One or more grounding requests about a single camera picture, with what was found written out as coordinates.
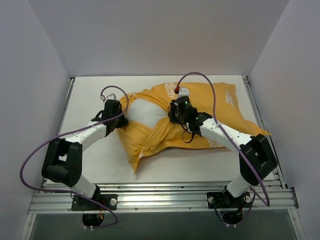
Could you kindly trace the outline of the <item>white pillow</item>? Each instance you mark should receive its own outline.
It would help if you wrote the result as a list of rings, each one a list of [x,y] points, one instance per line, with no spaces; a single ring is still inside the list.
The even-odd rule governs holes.
[[[161,107],[144,99],[135,99],[126,112],[129,122],[136,122],[150,129],[154,129],[166,116],[167,113]]]

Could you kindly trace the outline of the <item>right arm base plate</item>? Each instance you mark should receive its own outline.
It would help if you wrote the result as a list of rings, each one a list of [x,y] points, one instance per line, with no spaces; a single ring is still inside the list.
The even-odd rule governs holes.
[[[238,209],[240,207],[248,208],[252,203],[249,192],[245,192],[239,197],[233,197],[227,191],[207,192],[206,198],[208,208],[210,209]]]

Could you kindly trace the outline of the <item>yellow pillowcase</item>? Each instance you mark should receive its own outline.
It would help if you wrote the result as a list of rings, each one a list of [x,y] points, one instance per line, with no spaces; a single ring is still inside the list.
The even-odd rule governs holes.
[[[213,85],[203,82],[183,82],[181,87],[188,88],[189,99],[199,112],[215,115],[217,120],[237,131],[256,136],[268,135],[255,123],[246,120],[238,106],[236,86],[224,82]],[[220,148],[221,144],[205,137],[195,136],[192,142],[183,141],[183,128],[174,124],[168,117],[169,106],[176,98],[176,83],[162,83],[141,92],[132,92],[119,101],[123,108],[129,108],[136,99],[146,100],[161,107],[167,116],[160,120],[154,129],[137,122],[128,122],[116,130],[117,135],[128,155],[128,162],[133,171],[137,171],[140,159],[157,154],[167,148],[210,149]]]

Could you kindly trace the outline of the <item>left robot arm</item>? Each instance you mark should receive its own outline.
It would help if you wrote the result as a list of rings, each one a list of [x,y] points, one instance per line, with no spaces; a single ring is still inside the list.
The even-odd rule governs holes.
[[[115,129],[127,124],[120,101],[107,99],[104,109],[87,125],[88,129],[49,143],[41,175],[83,195],[83,204],[90,210],[97,209],[101,203],[100,188],[82,175],[83,152]]]

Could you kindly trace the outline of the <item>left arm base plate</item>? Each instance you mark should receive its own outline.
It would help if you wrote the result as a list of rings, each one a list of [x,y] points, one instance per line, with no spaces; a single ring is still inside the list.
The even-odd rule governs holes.
[[[114,211],[118,204],[118,195],[114,193],[101,194],[93,200],[85,199],[77,194],[72,199],[72,211],[99,211],[103,210],[104,207]]]

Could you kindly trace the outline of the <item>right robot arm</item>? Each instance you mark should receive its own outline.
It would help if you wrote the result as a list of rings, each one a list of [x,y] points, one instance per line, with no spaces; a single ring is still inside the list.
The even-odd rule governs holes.
[[[265,135],[240,132],[215,120],[206,112],[199,112],[187,96],[170,103],[169,119],[185,126],[192,135],[213,140],[239,154],[240,175],[222,193],[223,203],[234,206],[249,188],[257,186],[277,166],[278,162]]]

